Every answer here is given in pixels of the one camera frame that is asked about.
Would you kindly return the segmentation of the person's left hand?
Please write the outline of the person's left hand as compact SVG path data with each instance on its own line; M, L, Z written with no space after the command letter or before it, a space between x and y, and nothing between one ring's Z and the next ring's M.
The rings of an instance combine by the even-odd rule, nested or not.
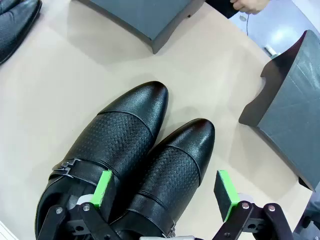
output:
M256 15L261 12L270 0L231 0L233 8L241 13Z

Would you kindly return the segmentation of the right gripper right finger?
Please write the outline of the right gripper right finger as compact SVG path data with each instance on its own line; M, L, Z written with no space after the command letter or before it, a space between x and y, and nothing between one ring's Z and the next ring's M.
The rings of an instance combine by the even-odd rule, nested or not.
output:
M241 200L226 170L216 172L213 192L223 220L215 240L237 240L242 233L251 233L256 240L294 238L281 206L272 202L259 207Z

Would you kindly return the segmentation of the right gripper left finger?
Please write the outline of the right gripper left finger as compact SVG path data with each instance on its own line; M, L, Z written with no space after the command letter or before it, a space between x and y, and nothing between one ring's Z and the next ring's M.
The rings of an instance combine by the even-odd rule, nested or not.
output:
M105 170L93 194L81 196L74 207L52 205L45 212L37 240L116 240L118 234L108 224L116 196L115 178Z

